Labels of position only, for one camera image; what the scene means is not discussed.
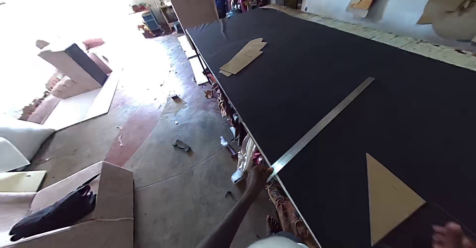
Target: metal ruler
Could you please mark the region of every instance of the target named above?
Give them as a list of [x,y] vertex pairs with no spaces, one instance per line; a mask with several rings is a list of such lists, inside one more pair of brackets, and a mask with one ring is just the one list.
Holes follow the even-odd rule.
[[306,135],[304,135],[298,142],[294,144],[281,158],[279,158],[273,165],[273,173],[268,178],[270,181],[291,159],[298,154],[326,125],[334,119],[352,100],[354,100],[373,80],[372,77],[367,78],[357,88],[352,91],[344,100],[342,100],[335,108],[333,108],[327,115],[324,116],[313,128],[311,128]]

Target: white cloth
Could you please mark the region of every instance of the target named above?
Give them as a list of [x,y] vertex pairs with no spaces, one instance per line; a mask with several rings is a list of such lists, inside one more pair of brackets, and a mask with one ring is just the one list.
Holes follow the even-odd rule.
[[291,239],[281,236],[273,236],[259,241],[248,246],[248,248],[308,248],[303,243],[297,243]]

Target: yellow foam sheet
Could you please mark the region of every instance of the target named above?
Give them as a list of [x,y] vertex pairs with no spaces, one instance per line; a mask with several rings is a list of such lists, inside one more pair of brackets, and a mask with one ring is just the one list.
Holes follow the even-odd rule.
[[370,154],[367,153],[366,158],[370,237],[374,245],[413,214],[425,200]]
[[45,170],[0,173],[0,192],[37,192]]

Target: paper scrap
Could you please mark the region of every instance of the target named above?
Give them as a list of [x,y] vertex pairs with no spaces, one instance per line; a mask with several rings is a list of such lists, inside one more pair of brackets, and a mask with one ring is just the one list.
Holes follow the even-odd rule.
[[190,146],[185,144],[185,142],[181,141],[180,139],[177,139],[177,141],[175,141],[175,143],[172,144],[172,146],[177,146],[179,148],[183,148],[185,151],[190,150]]
[[122,135],[120,135],[120,136],[118,137],[118,141],[119,141],[119,145],[120,145],[121,147],[123,147],[124,144],[122,144]]
[[263,38],[256,38],[248,42],[228,63],[221,66],[220,72],[227,77],[237,74],[263,53],[260,50],[266,45],[266,42],[261,42],[262,40]]

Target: floor debris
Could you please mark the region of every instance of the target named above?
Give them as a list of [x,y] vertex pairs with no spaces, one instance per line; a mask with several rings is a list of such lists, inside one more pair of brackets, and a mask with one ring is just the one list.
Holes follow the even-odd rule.
[[235,150],[230,146],[228,141],[226,141],[223,137],[220,137],[220,143],[223,147],[227,148],[228,152],[231,154],[231,158],[236,161],[238,160],[238,154]]
[[183,148],[185,151],[189,151],[190,150],[190,146],[185,144],[185,142],[181,141],[180,139],[177,139],[175,141],[174,144],[172,144],[172,146],[177,146],[179,148]]
[[121,147],[123,147],[124,144],[122,144],[122,135],[120,135],[120,136],[118,137],[118,141],[119,141],[119,145],[120,145]]
[[212,96],[213,96],[213,92],[212,92],[211,90],[205,91],[205,97],[206,97],[207,99],[211,99]]

